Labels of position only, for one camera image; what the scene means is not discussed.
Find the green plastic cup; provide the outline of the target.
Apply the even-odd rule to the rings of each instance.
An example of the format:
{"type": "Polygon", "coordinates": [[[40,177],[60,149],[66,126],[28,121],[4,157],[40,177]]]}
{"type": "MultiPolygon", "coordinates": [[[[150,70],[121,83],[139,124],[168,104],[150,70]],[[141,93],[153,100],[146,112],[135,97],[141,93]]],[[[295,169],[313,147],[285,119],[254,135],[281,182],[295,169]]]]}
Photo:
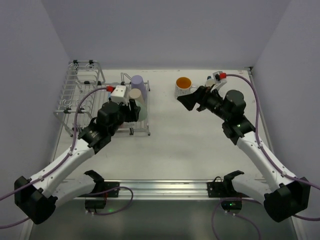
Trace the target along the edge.
{"type": "Polygon", "coordinates": [[[140,111],[138,114],[138,122],[144,121],[148,116],[147,106],[144,103],[141,103],[138,100],[135,100],[135,103],[138,107],[140,107],[140,111]]]}

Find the floral white mug orange inside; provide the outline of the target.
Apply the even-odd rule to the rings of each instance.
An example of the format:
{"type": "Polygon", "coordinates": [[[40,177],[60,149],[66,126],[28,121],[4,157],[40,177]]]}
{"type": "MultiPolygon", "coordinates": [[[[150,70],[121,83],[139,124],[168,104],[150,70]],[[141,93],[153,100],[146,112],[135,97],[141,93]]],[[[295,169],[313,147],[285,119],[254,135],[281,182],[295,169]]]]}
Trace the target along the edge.
{"type": "Polygon", "coordinates": [[[175,82],[174,97],[177,99],[180,96],[189,95],[197,89],[198,86],[193,85],[188,77],[179,77],[175,82]]]}

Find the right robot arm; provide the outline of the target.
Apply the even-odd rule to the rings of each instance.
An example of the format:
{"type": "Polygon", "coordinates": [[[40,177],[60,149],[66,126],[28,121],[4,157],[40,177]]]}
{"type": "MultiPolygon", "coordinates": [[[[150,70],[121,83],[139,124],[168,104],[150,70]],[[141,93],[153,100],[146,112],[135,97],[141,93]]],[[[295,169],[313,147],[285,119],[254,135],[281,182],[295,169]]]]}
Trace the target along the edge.
{"type": "Polygon", "coordinates": [[[237,170],[224,176],[227,191],[242,193],[264,206],[275,222],[294,216],[308,207],[311,187],[306,178],[297,178],[260,140],[256,128],[244,115],[246,102],[238,90],[229,90],[225,97],[218,90],[200,86],[195,92],[179,96],[178,101],[191,111],[209,110],[223,120],[225,136],[254,163],[265,183],[251,179],[237,170]]]}

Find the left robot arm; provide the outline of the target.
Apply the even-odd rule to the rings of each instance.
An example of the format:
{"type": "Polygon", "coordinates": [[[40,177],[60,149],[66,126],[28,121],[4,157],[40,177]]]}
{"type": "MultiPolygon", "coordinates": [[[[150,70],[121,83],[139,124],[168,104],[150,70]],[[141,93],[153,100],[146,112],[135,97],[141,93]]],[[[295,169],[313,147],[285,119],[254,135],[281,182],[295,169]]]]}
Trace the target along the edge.
{"type": "Polygon", "coordinates": [[[71,146],[44,169],[29,178],[14,182],[14,203],[36,225],[45,222],[58,205],[78,196],[92,194],[102,177],[93,170],[83,178],[63,187],[62,182],[82,163],[111,142],[123,123],[137,122],[141,107],[130,99],[127,103],[108,101],[98,110],[89,125],[81,130],[71,146]]]}

